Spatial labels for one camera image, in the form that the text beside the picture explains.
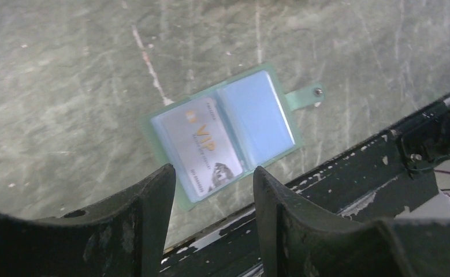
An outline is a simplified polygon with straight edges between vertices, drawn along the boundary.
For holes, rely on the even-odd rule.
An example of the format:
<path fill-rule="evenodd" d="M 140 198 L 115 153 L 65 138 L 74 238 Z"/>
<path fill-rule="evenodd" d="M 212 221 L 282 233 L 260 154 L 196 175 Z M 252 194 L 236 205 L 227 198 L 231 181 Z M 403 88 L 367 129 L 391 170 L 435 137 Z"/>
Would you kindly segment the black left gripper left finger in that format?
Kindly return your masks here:
<path fill-rule="evenodd" d="M 157 276 L 175 187 L 166 164 L 59 218 L 0 213 L 0 276 Z"/>

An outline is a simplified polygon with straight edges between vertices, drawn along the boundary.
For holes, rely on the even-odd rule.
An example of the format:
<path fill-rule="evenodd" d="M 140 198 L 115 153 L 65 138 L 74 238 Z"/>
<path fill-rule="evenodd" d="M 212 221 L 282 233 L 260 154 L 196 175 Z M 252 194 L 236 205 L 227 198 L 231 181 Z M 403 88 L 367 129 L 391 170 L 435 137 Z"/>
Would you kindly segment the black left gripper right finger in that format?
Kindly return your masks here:
<path fill-rule="evenodd" d="M 450 276 L 450 219 L 333 214 L 254 171 L 264 276 Z"/>

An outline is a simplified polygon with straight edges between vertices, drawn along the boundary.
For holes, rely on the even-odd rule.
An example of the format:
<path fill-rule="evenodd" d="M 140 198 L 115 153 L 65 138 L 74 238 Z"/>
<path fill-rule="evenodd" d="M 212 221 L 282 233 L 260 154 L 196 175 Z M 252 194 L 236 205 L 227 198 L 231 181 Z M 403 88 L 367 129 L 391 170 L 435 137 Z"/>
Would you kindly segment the green leather card holder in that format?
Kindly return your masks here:
<path fill-rule="evenodd" d="M 292 113 L 324 99 L 320 83 L 284 92 L 266 63 L 145 115 L 140 126 L 156 159 L 174 166 L 176 203 L 189 211 L 299 149 Z"/>

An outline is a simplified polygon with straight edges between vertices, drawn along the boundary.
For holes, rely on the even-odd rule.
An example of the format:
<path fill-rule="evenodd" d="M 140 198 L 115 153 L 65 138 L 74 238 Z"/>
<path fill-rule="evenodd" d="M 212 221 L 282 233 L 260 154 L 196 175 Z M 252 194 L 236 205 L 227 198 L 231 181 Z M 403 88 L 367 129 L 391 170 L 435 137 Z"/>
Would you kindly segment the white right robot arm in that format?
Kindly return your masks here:
<path fill-rule="evenodd" d="M 450 110 L 429 118 L 401 134 L 399 149 L 411 175 L 427 173 L 450 160 Z"/>

